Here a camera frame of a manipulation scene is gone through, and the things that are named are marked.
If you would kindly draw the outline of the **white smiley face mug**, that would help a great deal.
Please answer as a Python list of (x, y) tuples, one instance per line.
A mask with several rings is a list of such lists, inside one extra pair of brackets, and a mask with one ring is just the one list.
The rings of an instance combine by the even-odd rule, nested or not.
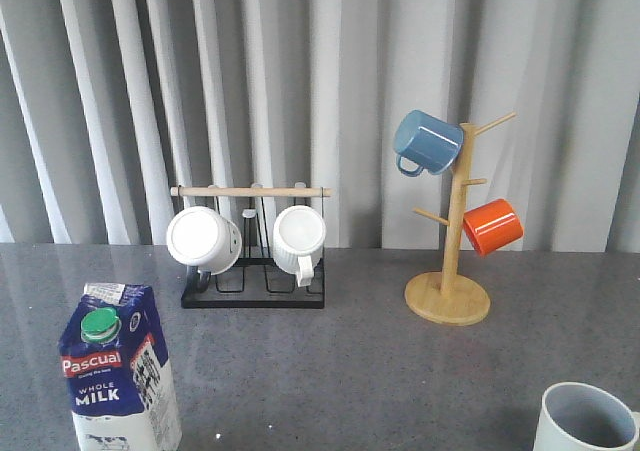
[(233, 267), (242, 251), (238, 227), (205, 206), (179, 212), (169, 223), (166, 244), (171, 256), (188, 267), (191, 292), (204, 291), (210, 277)]

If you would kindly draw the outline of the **white ribbed mug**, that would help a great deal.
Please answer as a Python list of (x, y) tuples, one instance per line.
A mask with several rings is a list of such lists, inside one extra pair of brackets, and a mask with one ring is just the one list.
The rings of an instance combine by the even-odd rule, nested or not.
[(313, 208), (295, 205), (284, 209), (274, 223), (273, 259), (294, 275), (298, 287), (309, 286), (322, 257), (326, 224)]

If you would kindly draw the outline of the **blue white milk carton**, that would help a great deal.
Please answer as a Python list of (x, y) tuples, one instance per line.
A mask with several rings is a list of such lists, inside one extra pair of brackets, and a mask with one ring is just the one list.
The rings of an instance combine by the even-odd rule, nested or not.
[(59, 340), (83, 450), (175, 450), (171, 362), (148, 285), (88, 283)]

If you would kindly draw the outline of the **wooden mug tree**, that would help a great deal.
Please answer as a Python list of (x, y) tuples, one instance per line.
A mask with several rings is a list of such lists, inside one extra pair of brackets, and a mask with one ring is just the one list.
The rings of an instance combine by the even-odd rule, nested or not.
[(419, 208), (414, 210), (447, 227), (442, 270), (416, 275), (405, 287), (407, 306), (424, 319), (439, 324), (468, 326), (482, 321), (489, 313), (491, 301), (485, 289), (458, 274), (463, 215), (467, 188), (486, 182), (484, 178), (470, 177), (475, 138), (515, 116), (511, 112), (483, 126), (463, 123), (464, 143), (452, 165), (448, 216), (442, 218)]

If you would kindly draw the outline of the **orange enamel mug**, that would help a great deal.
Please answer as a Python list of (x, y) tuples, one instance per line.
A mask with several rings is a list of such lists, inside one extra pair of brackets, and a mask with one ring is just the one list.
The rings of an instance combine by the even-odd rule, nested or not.
[(502, 198), (465, 212), (463, 229), (480, 256), (486, 256), (524, 235), (514, 208)]

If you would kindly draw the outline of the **blue enamel mug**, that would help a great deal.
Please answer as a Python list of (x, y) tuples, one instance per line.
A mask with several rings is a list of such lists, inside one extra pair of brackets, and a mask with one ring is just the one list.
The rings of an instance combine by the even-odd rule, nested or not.
[(409, 177), (424, 170), (439, 175), (458, 157), (464, 132), (458, 125), (412, 110), (401, 121), (394, 137), (397, 169)]

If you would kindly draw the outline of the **grey white curtain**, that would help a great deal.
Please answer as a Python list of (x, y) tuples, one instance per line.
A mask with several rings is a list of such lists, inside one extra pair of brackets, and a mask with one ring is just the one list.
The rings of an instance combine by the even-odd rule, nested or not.
[(468, 203), (520, 250), (639, 248), (639, 0), (1, 0), (1, 238), (160, 244), (174, 185), (326, 186), (332, 247), (436, 249), (420, 109), (516, 117)]

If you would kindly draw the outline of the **white HOME mug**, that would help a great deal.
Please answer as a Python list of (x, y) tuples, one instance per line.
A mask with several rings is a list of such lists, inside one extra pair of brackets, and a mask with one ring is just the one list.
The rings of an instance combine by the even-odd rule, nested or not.
[(535, 450), (635, 450), (639, 414), (611, 393), (580, 382), (551, 385), (541, 398)]

